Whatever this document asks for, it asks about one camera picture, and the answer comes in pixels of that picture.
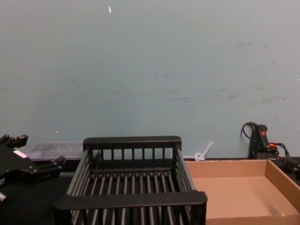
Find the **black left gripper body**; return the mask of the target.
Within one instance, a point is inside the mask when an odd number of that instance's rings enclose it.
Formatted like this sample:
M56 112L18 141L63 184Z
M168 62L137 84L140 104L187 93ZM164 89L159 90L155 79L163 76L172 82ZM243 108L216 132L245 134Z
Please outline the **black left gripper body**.
M19 150L0 145L0 186L34 185L38 167Z

